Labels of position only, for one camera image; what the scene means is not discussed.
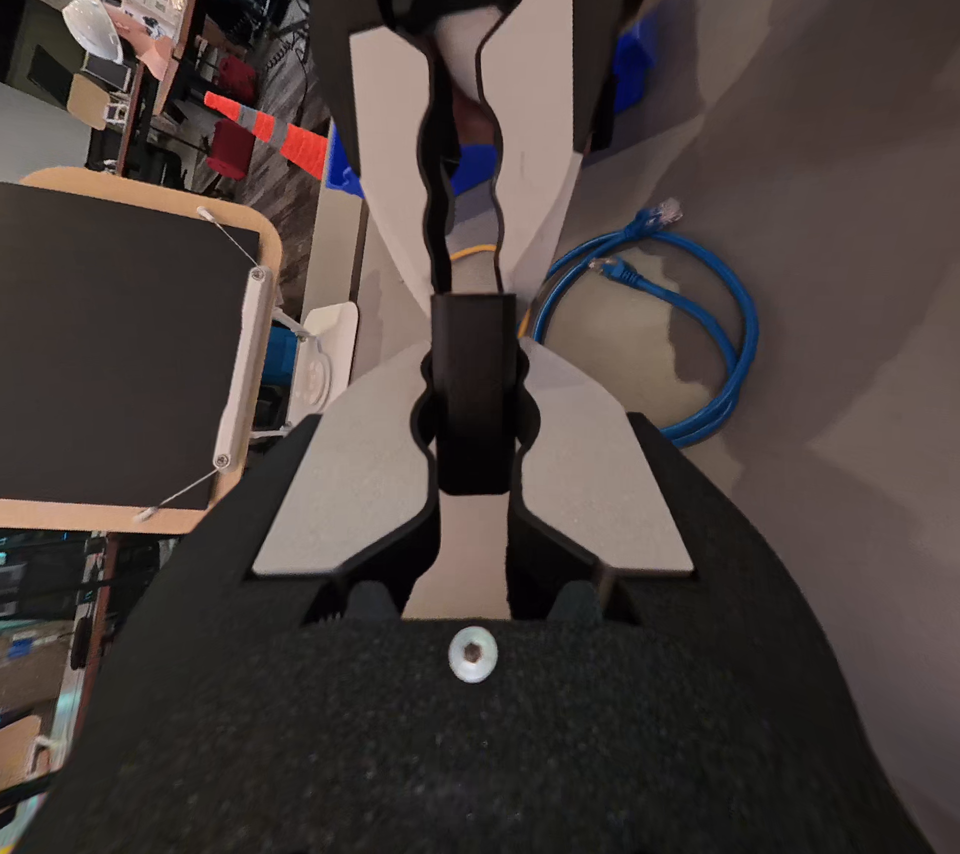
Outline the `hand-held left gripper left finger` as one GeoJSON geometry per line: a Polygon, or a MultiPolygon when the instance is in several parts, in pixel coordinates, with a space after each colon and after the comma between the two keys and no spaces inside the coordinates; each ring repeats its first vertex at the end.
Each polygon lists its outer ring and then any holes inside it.
{"type": "Polygon", "coordinates": [[[319,576],[342,607],[381,584],[398,613],[437,560],[441,512],[426,342],[354,381],[319,418],[251,571],[319,576]]]}

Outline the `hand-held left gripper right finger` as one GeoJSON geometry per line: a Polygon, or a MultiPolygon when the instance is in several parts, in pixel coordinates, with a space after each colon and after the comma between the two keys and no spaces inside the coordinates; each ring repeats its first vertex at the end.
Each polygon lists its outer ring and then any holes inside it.
{"type": "Polygon", "coordinates": [[[531,338],[517,382],[507,535],[514,619],[546,619],[586,582],[609,607],[618,585],[688,579],[695,567],[630,418],[597,381],[531,338]]]}

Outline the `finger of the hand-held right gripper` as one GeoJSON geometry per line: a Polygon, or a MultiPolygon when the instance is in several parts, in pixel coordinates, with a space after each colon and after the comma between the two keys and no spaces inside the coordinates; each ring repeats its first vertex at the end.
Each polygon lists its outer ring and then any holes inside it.
{"type": "Polygon", "coordinates": [[[376,27],[350,37],[359,179],[412,294],[449,294],[446,228],[459,160],[451,84],[417,39],[376,27]]]}
{"type": "Polygon", "coordinates": [[[494,119],[494,258],[503,294],[535,294],[566,220],[583,154],[574,148],[573,0],[521,0],[477,52],[494,119]]]}

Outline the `black ethernet adapter box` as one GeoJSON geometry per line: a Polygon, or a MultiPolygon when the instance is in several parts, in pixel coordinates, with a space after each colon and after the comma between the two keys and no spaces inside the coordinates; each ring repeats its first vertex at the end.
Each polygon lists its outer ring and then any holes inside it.
{"type": "Polygon", "coordinates": [[[514,295],[443,294],[431,301],[431,378],[438,485],[492,496],[511,484],[519,374],[514,295]]]}

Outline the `orange traffic cone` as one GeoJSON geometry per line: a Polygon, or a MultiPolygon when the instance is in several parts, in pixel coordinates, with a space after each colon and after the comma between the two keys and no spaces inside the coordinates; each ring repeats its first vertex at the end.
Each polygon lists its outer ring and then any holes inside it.
{"type": "Polygon", "coordinates": [[[311,130],[208,91],[204,106],[251,131],[256,142],[265,144],[308,175],[321,180],[327,161],[329,140],[311,130]]]}

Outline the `teal blue box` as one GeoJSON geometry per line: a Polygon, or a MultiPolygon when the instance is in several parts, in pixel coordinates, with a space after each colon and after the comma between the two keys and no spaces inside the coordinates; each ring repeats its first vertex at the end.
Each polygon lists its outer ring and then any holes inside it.
{"type": "Polygon", "coordinates": [[[270,326],[261,384],[272,388],[292,386],[300,340],[289,328],[273,322],[270,326]]]}

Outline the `red chair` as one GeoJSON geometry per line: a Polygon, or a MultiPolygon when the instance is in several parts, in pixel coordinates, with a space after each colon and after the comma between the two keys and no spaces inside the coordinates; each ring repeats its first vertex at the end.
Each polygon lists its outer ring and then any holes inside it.
{"type": "Polygon", "coordinates": [[[214,127],[206,166],[221,178],[243,180],[249,172],[256,141],[251,131],[229,118],[222,118],[214,127]]]}

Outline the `white hard hat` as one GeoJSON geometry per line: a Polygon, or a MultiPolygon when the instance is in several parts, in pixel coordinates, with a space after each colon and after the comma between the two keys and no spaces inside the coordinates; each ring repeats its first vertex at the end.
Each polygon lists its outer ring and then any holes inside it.
{"type": "Polygon", "coordinates": [[[71,36],[88,54],[112,63],[125,59],[115,24],[120,9],[104,0],[71,0],[61,16],[71,36]]]}

